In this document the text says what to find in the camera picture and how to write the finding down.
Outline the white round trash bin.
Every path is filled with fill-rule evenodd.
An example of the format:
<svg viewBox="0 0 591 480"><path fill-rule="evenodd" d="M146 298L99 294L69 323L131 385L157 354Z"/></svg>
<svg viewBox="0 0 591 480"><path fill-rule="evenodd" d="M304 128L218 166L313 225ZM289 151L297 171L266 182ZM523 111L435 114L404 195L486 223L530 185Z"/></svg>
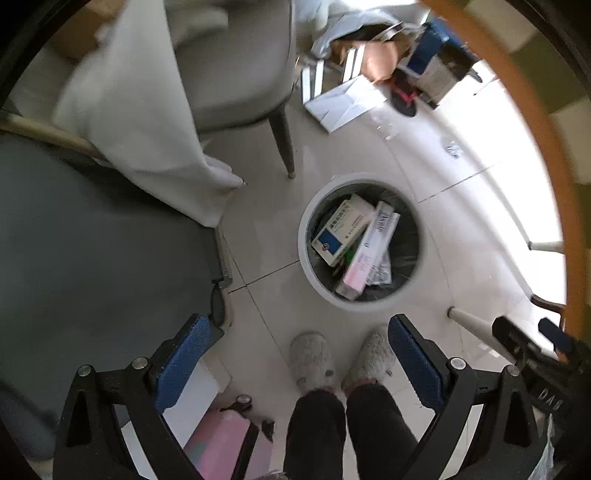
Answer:
<svg viewBox="0 0 591 480"><path fill-rule="evenodd" d="M304 210L297 233L301 268L312 288L343 310L391 307L423 258L419 215L376 175L333 179Z"/></svg>

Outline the white table leg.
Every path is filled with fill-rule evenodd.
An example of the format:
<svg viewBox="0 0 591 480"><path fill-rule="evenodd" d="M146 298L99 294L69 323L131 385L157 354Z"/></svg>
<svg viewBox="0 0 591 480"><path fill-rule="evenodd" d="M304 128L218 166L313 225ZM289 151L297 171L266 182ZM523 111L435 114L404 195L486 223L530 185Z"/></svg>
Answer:
<svg viewBox="0 0 591 480"><path fill-rule="evenodd" d="M492 349L502 347L493 335L491 322L455 306L448 309L447 316Z"/></svg>

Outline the right black trouser leg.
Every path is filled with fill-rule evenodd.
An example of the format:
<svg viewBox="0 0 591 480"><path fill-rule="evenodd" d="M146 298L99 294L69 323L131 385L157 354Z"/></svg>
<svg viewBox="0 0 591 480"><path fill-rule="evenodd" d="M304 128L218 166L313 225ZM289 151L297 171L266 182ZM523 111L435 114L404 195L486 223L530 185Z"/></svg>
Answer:
<svg viewBox="0 0 591 480"><path fill-rule="evenodd" d="M396 479L418 441L389 390L370 383L356 387L346 400L349 436L360 479Z"/></svg>

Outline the black trouser leg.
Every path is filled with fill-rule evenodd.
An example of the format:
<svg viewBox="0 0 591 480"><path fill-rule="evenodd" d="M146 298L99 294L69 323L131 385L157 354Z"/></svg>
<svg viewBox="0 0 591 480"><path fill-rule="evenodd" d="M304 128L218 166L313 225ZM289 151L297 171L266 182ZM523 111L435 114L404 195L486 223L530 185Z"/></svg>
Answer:
<svg viewBox="0 0 591 480"><path fill-rule="evenodd" d="M288 479L342 479L345 408L328 390L312 390L295 403L287 427L283 472Z"/></svg>
<svg viewBox="0 0 591 480"><path fill-rule="evenodd" d="M418 441L389 390L370 383L356 387L346 400L349 436L360 479L396 479Z"/></svg>

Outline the right grey fuzzy slipper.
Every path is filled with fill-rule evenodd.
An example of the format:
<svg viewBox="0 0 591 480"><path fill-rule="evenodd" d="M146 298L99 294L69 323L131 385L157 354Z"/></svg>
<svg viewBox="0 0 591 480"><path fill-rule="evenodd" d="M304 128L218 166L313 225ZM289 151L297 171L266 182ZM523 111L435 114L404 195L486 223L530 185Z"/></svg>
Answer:
<svg viewBox="0 0 591 480"><path fill-rule="evenodd" d="M379 326L368 334L349 371L342 380L342 391L349 396L362 385L382 384L391 377L396 356L388 338L388 327Z"/></svg>

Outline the grey fuzzy slipper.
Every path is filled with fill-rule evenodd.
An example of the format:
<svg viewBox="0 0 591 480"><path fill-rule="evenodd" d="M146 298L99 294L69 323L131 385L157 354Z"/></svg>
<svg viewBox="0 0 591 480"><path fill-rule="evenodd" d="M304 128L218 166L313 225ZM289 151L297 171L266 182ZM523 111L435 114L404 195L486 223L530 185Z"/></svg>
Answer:
<svg viewBox="0 0 591 480"><path fill-rule="evenodd" d="M391 377L396 356L388 338L388 327L379 326L368 334L349 371L342 380L342 391L349 396L362 385L382 384Z"/></svg>
<svg viewBox="0 0 591 480"><path fill-rule="evenodd" d="M335 362L327 339L321 333L308 331L290 343L288 365L301 394L315 390L335 390Z"/></svg>

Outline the pink white toothpaste box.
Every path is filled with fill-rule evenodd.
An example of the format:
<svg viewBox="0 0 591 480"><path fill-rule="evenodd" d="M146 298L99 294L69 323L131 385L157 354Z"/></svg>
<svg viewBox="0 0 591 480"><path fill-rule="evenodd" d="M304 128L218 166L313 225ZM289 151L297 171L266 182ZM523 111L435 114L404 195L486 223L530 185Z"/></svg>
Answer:
<svg viewBox="0 0 591 480"><path fill-rule="evenodd" d="M378 202L374 219L367 227L345 275L335 286L336 294L349 301L362 295L370 274L383 260L399 219L400 214L392 205L384 201Z"/></svg>

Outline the left black trouser leg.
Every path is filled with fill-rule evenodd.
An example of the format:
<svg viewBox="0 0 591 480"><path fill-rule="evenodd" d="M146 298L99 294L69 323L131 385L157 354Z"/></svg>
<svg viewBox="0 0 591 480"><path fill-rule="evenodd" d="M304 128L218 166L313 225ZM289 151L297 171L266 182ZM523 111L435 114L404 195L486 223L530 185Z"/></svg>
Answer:
<svg viewBox="0 0 591 480"><path fill-rule="evenodd" d="M342 479L345 408L328 390L312 390L295 403L287 427L283 472L288 479Z"/></svg>

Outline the crumpled clear plastic wrapper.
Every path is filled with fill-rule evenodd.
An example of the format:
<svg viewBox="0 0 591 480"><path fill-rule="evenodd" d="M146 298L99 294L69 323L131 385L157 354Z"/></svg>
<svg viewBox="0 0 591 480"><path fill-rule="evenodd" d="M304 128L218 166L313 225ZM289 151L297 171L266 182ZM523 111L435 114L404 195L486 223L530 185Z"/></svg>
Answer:
<svg viewBox="0 0 591 480"><path fill-rule="evenodd" d="M444 145L445 151L453 158L460 158L464 155L462 147L454 140L446 142Z"/></svg>

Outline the left grey fuzzy slipper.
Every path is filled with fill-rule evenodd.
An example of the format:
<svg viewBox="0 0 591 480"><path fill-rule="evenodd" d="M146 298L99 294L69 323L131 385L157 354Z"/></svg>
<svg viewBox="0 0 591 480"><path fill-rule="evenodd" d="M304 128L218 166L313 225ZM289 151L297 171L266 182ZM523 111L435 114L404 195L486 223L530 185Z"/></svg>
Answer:
<svg viewBox="0 0 591 480"><path fill-rule="evenodd" d="M335 390L335 362L327 339L321 333L308 331L290 343L288 365L301 394L315 390Z"/></svg>

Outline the blue white medicine box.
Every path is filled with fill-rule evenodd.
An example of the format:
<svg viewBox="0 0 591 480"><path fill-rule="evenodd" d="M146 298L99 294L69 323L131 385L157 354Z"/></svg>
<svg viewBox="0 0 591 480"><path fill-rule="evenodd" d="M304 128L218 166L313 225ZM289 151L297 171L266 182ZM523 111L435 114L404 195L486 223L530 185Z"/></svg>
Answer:
<svg viewBox="0 0 591 480"><path fill-rule="evenodd" d="M330 267L335 267L356 239L372 222L375 208L353 194L342 201L325 225L311 241L311 247Z"/></svg>

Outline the pink checkered tablecloth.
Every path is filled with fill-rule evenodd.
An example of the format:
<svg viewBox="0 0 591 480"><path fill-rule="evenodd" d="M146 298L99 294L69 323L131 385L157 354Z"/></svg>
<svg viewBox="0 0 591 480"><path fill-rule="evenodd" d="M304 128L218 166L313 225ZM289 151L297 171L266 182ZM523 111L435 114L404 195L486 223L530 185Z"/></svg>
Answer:
<svg viewBox="0 0 591 480"><path fill-rule="evenodd" d="M432 1L489 62L549 173L566 262L566 331L590 339L590 4Z"/></svg>

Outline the red black sandal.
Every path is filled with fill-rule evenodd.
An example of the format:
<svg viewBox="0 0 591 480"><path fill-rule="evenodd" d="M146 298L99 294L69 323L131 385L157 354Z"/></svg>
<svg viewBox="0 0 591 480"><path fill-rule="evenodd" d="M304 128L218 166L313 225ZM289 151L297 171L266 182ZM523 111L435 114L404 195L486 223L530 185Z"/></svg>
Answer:
<svg viewBox="0 0 591 480"><path fill-rule="evenodd" d="M404 72L394 73L390 88L394 108L407 117L415 117L417 114L415 102L417 92L414 86L409 83L408 76Z"/></svg>

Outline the white flat envelope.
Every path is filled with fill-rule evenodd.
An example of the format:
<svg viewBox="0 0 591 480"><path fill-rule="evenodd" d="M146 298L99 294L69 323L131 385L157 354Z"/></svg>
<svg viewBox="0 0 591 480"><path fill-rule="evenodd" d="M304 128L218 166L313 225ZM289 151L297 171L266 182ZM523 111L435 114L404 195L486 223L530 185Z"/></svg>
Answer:
<svg viewBox="0 0 591 480"><path fill-rule="evenodd" d="M360 75L311 99L304 109L325 131L332 133L386 101L387 97Z"/></svg>

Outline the brown paper bag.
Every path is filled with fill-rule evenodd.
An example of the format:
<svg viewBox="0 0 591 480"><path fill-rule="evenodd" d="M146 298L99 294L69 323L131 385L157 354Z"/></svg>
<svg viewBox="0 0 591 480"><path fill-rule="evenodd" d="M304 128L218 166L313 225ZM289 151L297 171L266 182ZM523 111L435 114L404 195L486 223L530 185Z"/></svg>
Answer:
<svg viewBox="0 0 591 480"><path fill-rule="evenodd" d="M403 33L385 42L336 40L331 43L332 59L342 64L349 49L363 46L365 53L361 73L372 82L383 82L393 76L398 63L408 55L412 42L413 38Z"/></svg>

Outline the white draped cloth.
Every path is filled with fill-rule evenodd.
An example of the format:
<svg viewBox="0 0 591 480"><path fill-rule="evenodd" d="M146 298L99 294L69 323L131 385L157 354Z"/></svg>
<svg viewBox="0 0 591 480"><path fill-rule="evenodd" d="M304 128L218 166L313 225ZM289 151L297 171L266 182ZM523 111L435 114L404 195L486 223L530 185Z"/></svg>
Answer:
<svg viewBox="0 0 591 480"><path fill-rule="evenodd" d="M129 1L76 67L53 123L88 140L132 183L205 227L243 181L202 150L164 4Z"/></svg>

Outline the white plastic bag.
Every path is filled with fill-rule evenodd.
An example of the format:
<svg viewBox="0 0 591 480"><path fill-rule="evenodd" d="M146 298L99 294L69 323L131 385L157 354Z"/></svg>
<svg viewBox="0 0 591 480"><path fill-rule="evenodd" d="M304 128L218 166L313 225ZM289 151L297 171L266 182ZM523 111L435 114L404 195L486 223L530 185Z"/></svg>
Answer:
<svg viewBox="0 0 591 480"><path fill-rule="evenodd" d="M294 1L297 51L324 55L329 43L363 26L399 24L395 1Z"/></svg>

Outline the grey upholstered chair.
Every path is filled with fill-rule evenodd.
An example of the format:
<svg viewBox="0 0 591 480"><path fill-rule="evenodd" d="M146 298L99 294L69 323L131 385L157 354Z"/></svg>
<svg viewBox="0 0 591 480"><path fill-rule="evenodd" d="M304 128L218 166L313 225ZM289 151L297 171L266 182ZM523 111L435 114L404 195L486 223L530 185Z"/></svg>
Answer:
<svg viewBox="0 0 591 480"><path fill-rule="evenodd" d="M287 176L297 176L286 105L294 88L291 1L232 1L228 27L183 43L176 61L198 133L270 123Z"/></svg>

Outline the brown cardboard box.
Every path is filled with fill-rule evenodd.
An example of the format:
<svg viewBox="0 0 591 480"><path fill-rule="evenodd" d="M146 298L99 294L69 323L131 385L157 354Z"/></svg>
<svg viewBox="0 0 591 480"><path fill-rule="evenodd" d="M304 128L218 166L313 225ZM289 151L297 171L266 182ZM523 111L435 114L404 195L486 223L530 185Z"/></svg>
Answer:
<svg viewBox="0 0 591 480"><path fill-rule="evenodd" d="M80 61L97 47L95 34L123 8L124 0L92 0L76 12L49 40L49 45L72 61Z"/></svg>

